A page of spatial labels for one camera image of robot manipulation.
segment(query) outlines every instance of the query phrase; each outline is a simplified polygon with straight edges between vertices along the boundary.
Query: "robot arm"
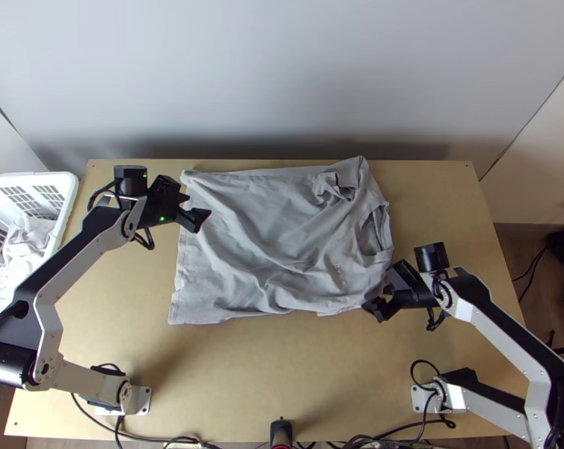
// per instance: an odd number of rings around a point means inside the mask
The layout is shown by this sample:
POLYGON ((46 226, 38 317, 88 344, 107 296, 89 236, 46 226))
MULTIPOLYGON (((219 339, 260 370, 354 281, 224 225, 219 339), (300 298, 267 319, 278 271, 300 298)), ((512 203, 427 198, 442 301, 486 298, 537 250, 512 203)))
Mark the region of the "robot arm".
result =
MULTIPOLYGON (((93 207, 91 201, 81 232, 14 291, 11 305, 0 316, 0 383, 77 393, 97 406, 98 414, 143 415, 149 410, 150 388, 131 385, 115 368, 86 368, 64 360, 55 303, 106 251, 140 238, 137 230, 178 222, 196 233, 210 212, 181 209, 180 203, 189 197, 170 177, 160 175, 147 188, 145 167, 115 167, 112 185, 119 207, 93 207)), ((94 198, 107 191, 100 189, 94 198)))
POLYGON ((461 267, 449 268, 443 243, 416 248, 415 254, 418 271, 404 260, 398 262, 390 270, 391 285, 386 289, 393 298, 374 299, 365 310, 381 322, 401 308, 440 307, 440 323, 443 317, 471 323, 530 383, 527 396, 520 398, 479 382, 475 371, 463 368, 413 385, 414 410, 423 412, 427 405, 432 413, 473 412, 533 448, 550 448, 557 442, 564 448, 564 361, 498 307, 478 277, 461 267), (430 396, 438 400, 428 401, 430 396))

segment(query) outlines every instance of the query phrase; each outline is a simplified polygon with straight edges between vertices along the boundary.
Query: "white wall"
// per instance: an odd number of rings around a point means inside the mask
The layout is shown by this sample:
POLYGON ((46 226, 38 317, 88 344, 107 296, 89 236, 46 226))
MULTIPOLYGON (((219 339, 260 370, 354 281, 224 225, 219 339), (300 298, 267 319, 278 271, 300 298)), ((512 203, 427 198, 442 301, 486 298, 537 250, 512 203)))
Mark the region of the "white wall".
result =
POLYGON ((475 144, 457 157, 483 169, 563 74, 564 2, 0 1, 0 105, 78 168, 151 139, 355 137, 475 144))
POLYGON ((564 223, 564 79, 481 182, 500 223, 564 223))
POLYGON ((0 174, 46 170, 20 134, 0 114, 0 174))

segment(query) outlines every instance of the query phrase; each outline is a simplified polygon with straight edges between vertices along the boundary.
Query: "wooden table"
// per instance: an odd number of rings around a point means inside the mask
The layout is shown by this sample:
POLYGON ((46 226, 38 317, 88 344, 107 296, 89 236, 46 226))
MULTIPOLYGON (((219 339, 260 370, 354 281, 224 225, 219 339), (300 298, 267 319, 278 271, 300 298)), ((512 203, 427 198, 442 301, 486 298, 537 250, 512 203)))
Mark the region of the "wooden table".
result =
MULTIPOLYGON (((89 196, 116 164, 146 165, 175 179, 186 168, 229 171, 322 165, 332 161, 91 160, 65 241, 79 232, 89 196)), ((390 202, 394 259, 413 265, 413 247, 443 240, 450 261, 477 274, 495 301, 523 322, 475 171, 470 162, 370 161, 390 202)), ((209 326, 169 326, 177 238, 175 224, 153 231, 155 251, 126 245, 105 254, 58 303, 61 351, 77 364, 114 362, 153 387, 151 411, 127 417, 144 436, 198 434, 216 442, 261 442, 271 421, 292 420, 300 441, 375 435, 419 421, 409 367, 426 358, 441 371, 475 369, 482 382, 524 395, 527 381, 476 330, 447 320, 427 332, 425 311, 402 311, 378 324, 363 311, 335 317, 294 312, 209 326)), ((421 373, 428 380, 429 371, 421 373)), ((425 438, 492 436, 504 431, 474 415, 457 428, 430 425, 425 438)), ((107 418, 114 424, 114 419, 107 418)), ((398 436, 414 436, 418 430, 398 436)), ((68 393, 17 391, 6 433, 112 439, 74 406, 68 393)))

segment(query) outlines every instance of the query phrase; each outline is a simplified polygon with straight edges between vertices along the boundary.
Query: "gray t-shirt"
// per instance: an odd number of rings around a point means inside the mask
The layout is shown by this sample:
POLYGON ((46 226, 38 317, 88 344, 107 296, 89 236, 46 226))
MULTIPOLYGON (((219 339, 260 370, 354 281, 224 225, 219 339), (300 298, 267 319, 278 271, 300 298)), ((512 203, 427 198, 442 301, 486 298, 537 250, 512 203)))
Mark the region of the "gray t-shirt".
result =
POLYGON ((181 230, 170 324, 319 315, 374 296, 392 256, 382 196, 365 158, 330 166, 184 171, 191 200, 212 211, 181 230))

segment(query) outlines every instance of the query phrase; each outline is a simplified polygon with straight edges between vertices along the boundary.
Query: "cable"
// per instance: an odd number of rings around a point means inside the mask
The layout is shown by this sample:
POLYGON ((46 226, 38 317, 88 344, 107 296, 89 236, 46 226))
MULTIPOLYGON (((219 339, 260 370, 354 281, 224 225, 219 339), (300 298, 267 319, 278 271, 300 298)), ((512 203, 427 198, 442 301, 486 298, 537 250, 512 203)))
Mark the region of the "cable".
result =
MULTIPOLYGON (((432 398, 440 395, 438 393, 438 390, 439 390, 441 392, 441 395, 442 395, 442 403, 445 403, 446 402, 446 391, 444 390, 443 385, 437 380, 434 380, 433 382, 438 385, 438 388, 426 387, 426 386, 422 385, 420 382, 418 382, 415 379, 414 369, 419 364, 429 365, 436 372, 436 376, 440 376, 440 370, 432 362, 424 360, 422 358, 414 361, 411 364, 410 374, 411 374, 411 378, 413 379, 413 383, 415 385, 417 385, 419 388, 421 388, 422 390, 432 392, 432 394, 429 395, 429 397, 426 401, 426 405, 425 405, 425 408, 423 410, 423 419, 421 421, 418 421, 418 422, 415 422, 415 423, 405 424, 403 426, 396 427, 392 430, 388 430, 387 432, 380 433, 379 435, 374 436, 374 437, 367 436, 367 435, 356 435, 356 436, 352 437, 346 444, 344 444, 343 449, 360 448, 361 446, 366 445, 368 443, 372 443, 372 442, 388 442, 388 443, 394 443, 395 445, 400 446, 400 447, 409 448, 409 447, 412 447, 412 445, 415 445, 416 443, 418 443, 421 440, 421 438, 423 437, 423 433, 425 432, 426 426, 429 425, 429 424, 444 424, 449 429, 454 429, 456 427, 456 423, 454 421, 447 419, 443 414, 440 414, 439 419, 435 419, 435 420, 428 420, 427 419, 428 408, 429 408, 429 404, 432 402, 432 398), (417 434, 417 437, 413 440, 409 440, 409 441, 406 441, 406 442, 397 442, 397 441, 394 441, 394 440, 387 439, 388 436, 390 436, 394 433, 400 432, 401 430, 411 429, 412 427, 420 427, 420 430, 419 430, 419 433, 417 434)), ((328 446, 330 446, 331 449, 340 449, 338 446, 333 445, 331 442, 326 442, 326 444, 328 446)))
MULTIPOLYGON (((446 272, 437 273, 432 279, 432 294, 436 299, 440 299, 441 301, 444 301, 444 297, 442 296, 442 292, 440 291, 440 288, 442 288, 446 293, 446 297, 447 297, 447 302, 445 307, 451 308, 453 306, 453 296, 450 294, 450 289, 446 286, 446 284, 442 283, 441 280, 442 274, 446 275, 446 272)), ((431 307, 427 308, 427 315, 428 315, 428 320, 427 320, 426 330, 430 332, 435 331, 440 326, 440 324, 444 322, 444 320, 447 317, 447 313, 444 310, 442 310, 438 315, 438 319, 435 319, 434 309, 431 307)))
POLYGON ((538 268, 538 262, 536 262, 536 265, 533 266, 533 270, 531 270, 530 280, 527 282, 527 285, 525 286, 525 288, 523 289, 523 292, 519 296, 519 302, 520 303, 521 303, 521 301, 523 301, 523 298, 525 297, 525 293, 527 293, 527 291, 531 287, 531 284, 533 283, 533 276, 536 275, 536 269, 538 268))
POLYGON ((120 443, 120 437, 118 435, 122 421, 124 421, 124 415, 118 416, 118 419, 116 420, 116 428, 114 429, 114 438, 116 440, 116 446, 118 446, 118 449, 123 449, 122 443, 120 443))
POLYGON ((557 380, 557 410, 554 414, 554 422, 552 423, 552 428, 546 437, 546 442, 544 446, 548 449, 554 449, 557 445, 558 438, 560 437, 560 431, 562 429, 562 419, 563 419, 563 407, 564 407, 564 396, 563 396, 563 381, 557 380))
POLYGON ((121 180, 122 180, 121 178, 116 178, 113 181, 111 181, 109 184, 106 184, 101 189, 93 193, 89 198, 89 202, 87 203, 87 212, 93 209, 93 206, 95 205, 95 200, 102 193, 111 193, 116 198, 119 208, 123 209, 122 200, 120 199, 120 195, 117 193, 117 186, 116 186, 116 184, 118 184, 121 180))
POLYGON ((532 259, 531 264, 527 267, 527 269, 525 270, 525 273, 523 273, 522 275, 512 279, 512 282, 518 281, 519 279, 522 279, 525 276, 527 276, 527 274, 529 272, 531 272, 529 281, 527 282, 527 285, 525 286, 525 288, 523 289, 523 292, 519 296, 519 302, 523 301, 523 298, 527 294, 527 291, 529 291, 529 289, 531 288, 531 284, 533 283, 533 278, 536 275, 536 270, 538 268, 539 262, 542 259, 542 256, 545 254, 546 249, 548 249, 548 244, 544 245, 544 248, 542 248, 540 250, 540 252, 538 254, 536 254, 536 256, 532 259))
POLYGON ((512 282, 518 281, 519 279, 524 278, 525 276, 527 276, 527 274, 533 269, 534 265, 537 264, 539 262, 539 260, 542 258, 542 256, 544 255, 546 248, 548 246, 545 245, 544 248, 542 248, 538 254, 536 254, 536 256, 531 260, 530 265, 527 267, 527 269, 525 270, 525 273, 523 273, 520 276, 517 276, 516 278, 512 279, 512 282))
POLYGON ((120 371, 122 372, 122 370, 118 367, 118 365, 116 365, 115 363, 102 363, 101 365, 97 365, 98 368, 103 368, 103 367, 112 367, 114 368, 116 371, 120 371))
POLYGON ((135 240, 136 242, 140 243, 141 246, 143 246, 144 248, 148 249, 148 250, 152 250, 155 249, 156 244, 153 241, 153 236, 151 235, 151 231, 149 230, 148 227, 146 227, 144 229, 145 231, 145 235, 147 236, 147 240, 145 240, 140 234, 135 233, 135 236, 133 237, 133 240, 135 240))
MULTIPOLYGON (((83 415, 85 415, 87 418, 89 418, 91 421, 93 421, 99 427, 102 427, 103 429, 107 430, 108 432, 115 434, 116 429, 112 429, 110 426, 106 426, 104 423, 102 423, 101 421, 98 421, 96 418, 91 416, 85 409, 83 409, 80 402, 74 396, 74 393, 70 393, 70 396, 72 397, 72 400, 74 401, 76 407, 79 409, 79 411, 83 415)), ((119 437, 122 436, 124 438, 135 440, 137 442, 164 443, 166 445, 179 442, 179 443, 189 443, 189 444, 192 444, 192 445, 201 444, 201 445, 203 445, 203 446, 205 446, 206 448, 209 448, 209 449, 221 449, 219 446, 216 446, 212 443, 202 442, 201 440, 198 440, 198 439, 193 438, 191 436, 177 436, 177 437, 174 437, 172 439, 157 438, 157 437, 147 438, 147 437, 144 437, 144 436, 133 435, 133 434, 128 433, 128 432, 121 432, 119 427, 118 427, 118 436, 119 437)))
MULTIPOLYGON (((120 198, 120 193, 119 193, 119 189, 118 189, 118 184, 121 180, 122 180, 121 178, 116 178, 115 180, 111 181, 109 184, 106 184, 101 189, 99 189, 95 193, 93 193, 91 195, 91 197, 89 198, 89 202, 87 203, 87 212, 89 212, 91 209, 93 209, 93 207, 95 206, 95 200, 102 193, 111 193, 114 196, 114 198, 116 198, 116 201, 118 202, 118 207, 120 209, 124 209, 124 205, 122 203, 122 198, 120 198)), ((145 236, 147 237, 147 240, 145 238, 143 238, 142 235, 140 235, 139 233, 136 233, 136 232, 135 232, 135 235, 132 239, 135 240, 135 242, 139 243, 143 248, 146 248, 149 251, 151 251, 151 250, 155 249, 156 244, 153 241, 153 236, 151 235, 151 231, 149 230, 149 228, 146 227, 144 229, 144 231, 145 231, 145 236)))
POLYGON ((19 314, 25 314, 28 311, 28 303, 25 301, 18 301, 10 307, 5 308, 0 312, 0 326, 10 317, 18 317, 19 314))

